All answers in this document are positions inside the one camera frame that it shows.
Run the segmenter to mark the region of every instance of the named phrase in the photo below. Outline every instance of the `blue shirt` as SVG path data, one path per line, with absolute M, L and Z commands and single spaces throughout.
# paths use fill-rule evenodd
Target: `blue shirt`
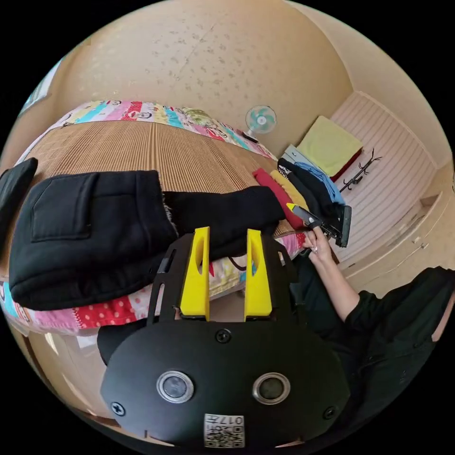
M 305 171 L 308 171 L 309 173 L 314 175 L 316 178 L 321 180 L 321 182 L 324 183 L 325 187 L 327 188 L 327 191 L 329 193 L 329 196 L 330 196 L 330 199 L 332 200 L 332 202 L 337 202 L 338 204 L 346 205 L 345 200 L 341 196 L 339 189 L 331 181 L 330 177 L 326 173 L 322 172 L 317 167 L 314 167 L 308 163 L 303 163 L 301 161 L 296 161 L 294 164 L 298 167 L 301 167 Z

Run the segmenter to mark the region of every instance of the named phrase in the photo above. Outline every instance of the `jacket pocket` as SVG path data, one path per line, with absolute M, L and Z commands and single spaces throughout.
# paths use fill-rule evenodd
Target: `jacket pocket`
M 90 237 L 90 206 L 97 173 L 44 181 L 32 206 L 32 242 Z

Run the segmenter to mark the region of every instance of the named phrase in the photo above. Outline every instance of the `electric fan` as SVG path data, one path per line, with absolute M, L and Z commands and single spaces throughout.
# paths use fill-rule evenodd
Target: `electric fan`
M 255 106 L 246 114 L 248 131 L 243 136 L 253 142 L 259 142 L 255 134 L 270 133 L 276 125 L 276 115 L 270 106 Z

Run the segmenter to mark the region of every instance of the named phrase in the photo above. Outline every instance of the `qr code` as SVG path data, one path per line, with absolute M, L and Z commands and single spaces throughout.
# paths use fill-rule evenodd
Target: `qr code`
M 245 447 L 245 426 L 243 416 L 222 416 L 206 414 L 204 419 L 205 447 Z

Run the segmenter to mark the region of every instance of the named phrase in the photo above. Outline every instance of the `red cloth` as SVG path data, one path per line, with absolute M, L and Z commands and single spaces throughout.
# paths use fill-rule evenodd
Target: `red cloth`
M 330 177 L 331 181 L 336 182 L 351 166 L 351 164 L 360 156 L 362 153 L 362 149 L 356 152 L 353 157 L 338 171 L 336 175 Z
M 288 193 L 261 167 L 253 172 L 253 177 L 261 186 L 268 186 L 273 191 L 292 228 L 303 229 L 303 220 L 294 215 L 286 206 L 288 202 L 292 203 Z

